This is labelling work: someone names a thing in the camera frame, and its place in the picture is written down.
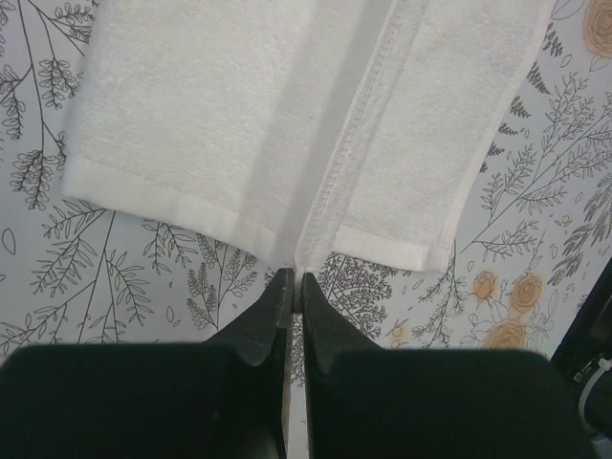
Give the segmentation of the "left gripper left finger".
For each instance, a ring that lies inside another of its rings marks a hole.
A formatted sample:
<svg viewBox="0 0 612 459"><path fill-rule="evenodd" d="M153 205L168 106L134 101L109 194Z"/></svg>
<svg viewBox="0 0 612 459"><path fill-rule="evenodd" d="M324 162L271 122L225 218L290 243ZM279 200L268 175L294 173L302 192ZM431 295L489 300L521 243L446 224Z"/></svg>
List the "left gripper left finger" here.
<svg viewBox="0 0 612 459"><path fill-rule="evenodd" d="M295 275L202 342L31 345L1 367L5 458L283 458Z"/></svg>

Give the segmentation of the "white towel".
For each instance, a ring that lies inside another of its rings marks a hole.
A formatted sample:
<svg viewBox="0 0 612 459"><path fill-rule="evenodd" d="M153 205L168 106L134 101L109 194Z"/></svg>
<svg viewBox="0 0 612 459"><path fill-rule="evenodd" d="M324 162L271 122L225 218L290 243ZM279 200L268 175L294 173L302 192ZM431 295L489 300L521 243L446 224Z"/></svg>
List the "white towel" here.
<svg viewBox="0 0 612 459"><path fill-rule="evenodd" d="M316 272L440 272L549 1L105 1L67 196Z"/></svg>

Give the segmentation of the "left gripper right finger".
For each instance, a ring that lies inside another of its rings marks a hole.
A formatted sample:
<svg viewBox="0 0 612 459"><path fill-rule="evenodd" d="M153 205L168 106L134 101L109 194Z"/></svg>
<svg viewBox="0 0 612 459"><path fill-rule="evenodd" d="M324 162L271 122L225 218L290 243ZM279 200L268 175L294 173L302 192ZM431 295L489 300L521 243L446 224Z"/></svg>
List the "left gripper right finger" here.
<svg viewBox="0 0 612 459"><path fill-rule="evenodd" d="M589 458L563 378L539 354L391 350L301 286L314 458Z"/></svg>

